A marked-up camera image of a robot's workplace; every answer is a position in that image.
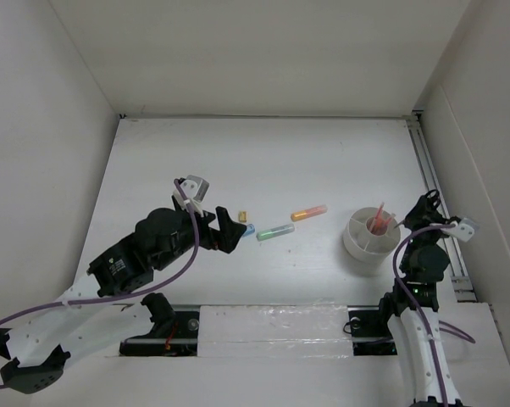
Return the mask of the yellow eraser block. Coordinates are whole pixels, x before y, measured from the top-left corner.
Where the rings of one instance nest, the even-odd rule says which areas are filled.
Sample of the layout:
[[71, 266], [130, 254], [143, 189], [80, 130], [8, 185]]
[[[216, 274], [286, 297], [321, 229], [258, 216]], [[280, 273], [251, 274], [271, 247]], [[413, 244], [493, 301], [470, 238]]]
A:
[[241, 223], [247, 223], [247, 212], [242, 210], [238, 213], [238, 220]]

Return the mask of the red slim pen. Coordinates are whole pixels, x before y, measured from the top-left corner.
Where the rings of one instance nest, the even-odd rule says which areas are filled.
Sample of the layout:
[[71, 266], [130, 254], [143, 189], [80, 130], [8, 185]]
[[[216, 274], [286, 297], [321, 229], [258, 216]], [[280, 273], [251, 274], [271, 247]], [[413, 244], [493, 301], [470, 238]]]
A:
[[385, 228], [385, 219], [384, 219], [384, 203], [381, 203], [378, 211], [376, 212], [376, 215], [373, 219], [373, 223], [371, 226], [371, 232], [375, 234], [376, 236], [380, 235], [383, 232], [383, 229]]

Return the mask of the orange highlighter pen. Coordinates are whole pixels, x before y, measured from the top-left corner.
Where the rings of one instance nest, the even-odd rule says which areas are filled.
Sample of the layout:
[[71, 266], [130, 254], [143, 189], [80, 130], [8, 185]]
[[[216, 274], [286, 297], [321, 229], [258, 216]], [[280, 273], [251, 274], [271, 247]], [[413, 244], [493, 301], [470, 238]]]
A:
[[376, 236], [383, 236], [383, 235], [385, 235], [387, 233], [387, 230], [390, 227], [391, 222], [395, 219], [395, 217], [396, 217], [396, 215], [394, 213], [392, 213], [390, 216], [388, 216], [385, 219], [380, 218], [379, 219], [379, 223], [374, 228], [374, 234]]

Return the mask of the green capped highlighter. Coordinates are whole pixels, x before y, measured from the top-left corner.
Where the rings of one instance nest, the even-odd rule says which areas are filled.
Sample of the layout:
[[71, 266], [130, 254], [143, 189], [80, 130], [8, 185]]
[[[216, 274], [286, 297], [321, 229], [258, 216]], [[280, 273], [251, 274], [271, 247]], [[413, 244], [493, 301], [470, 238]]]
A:
[[259, 231], [257, 233], [257, 240], [259, 242], [266, 241], [272, 238], [281, 237], [295, 231], [293, 224], [287, 224], [283, 226], [276, 226], [267, 230]]

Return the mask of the yellow capped pink highlighter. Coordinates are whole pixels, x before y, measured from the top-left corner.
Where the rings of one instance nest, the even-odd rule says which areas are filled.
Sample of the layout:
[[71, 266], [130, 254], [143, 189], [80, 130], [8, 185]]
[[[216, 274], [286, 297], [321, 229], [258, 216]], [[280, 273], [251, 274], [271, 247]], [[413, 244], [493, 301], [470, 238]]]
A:
[[291, 220], [297, 222], [300, 220], [306, 220], [314, 216], [325, 214], [328, 211], [326, 205], [319, 205], [308, 209], [302, 209], [291, 214]]

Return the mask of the black handled scissors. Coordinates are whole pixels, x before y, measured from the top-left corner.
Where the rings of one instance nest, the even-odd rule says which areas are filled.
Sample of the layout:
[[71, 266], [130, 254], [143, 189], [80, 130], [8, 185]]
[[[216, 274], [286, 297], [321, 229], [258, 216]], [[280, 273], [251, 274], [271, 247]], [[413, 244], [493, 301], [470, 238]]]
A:
[[445, 219], [438, 211], [440, 205], [440, 192], [437, 189], [429, 190], [420, 196], [401, 224], [410, 231], [417, 231], [432, 224], [442, 224]]

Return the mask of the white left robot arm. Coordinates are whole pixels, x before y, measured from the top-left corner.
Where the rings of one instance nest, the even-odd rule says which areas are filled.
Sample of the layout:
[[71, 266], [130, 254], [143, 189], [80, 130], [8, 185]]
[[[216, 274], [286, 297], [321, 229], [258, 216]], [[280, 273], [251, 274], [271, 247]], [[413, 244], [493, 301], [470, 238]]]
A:
[[153, 210], [55, 301], [0, 320], [0, 390], [40, 392], [79, 360], [131, 338], [162, 339], [165, 354], [185, 353], [194, 314], [175, 311], [159, 290], [199, 250], [231, 253], [246, 230], [226, 208], [207, 212], [192, 199]]

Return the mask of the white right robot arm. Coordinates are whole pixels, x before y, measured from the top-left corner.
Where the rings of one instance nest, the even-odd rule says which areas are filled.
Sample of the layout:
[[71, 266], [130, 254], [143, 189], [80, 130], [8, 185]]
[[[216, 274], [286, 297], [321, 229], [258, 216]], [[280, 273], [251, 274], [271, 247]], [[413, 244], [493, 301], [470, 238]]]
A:
[[440, 193], [422, 195], [402, 224], [410, 234], [392, 256], [394, 285], [380, 300], [375, 323], [391, 334], [409, 406], [463, 406], [441, 342], [437, 284], [450, 260], [438, 245], [457, 224], [439, 211]]

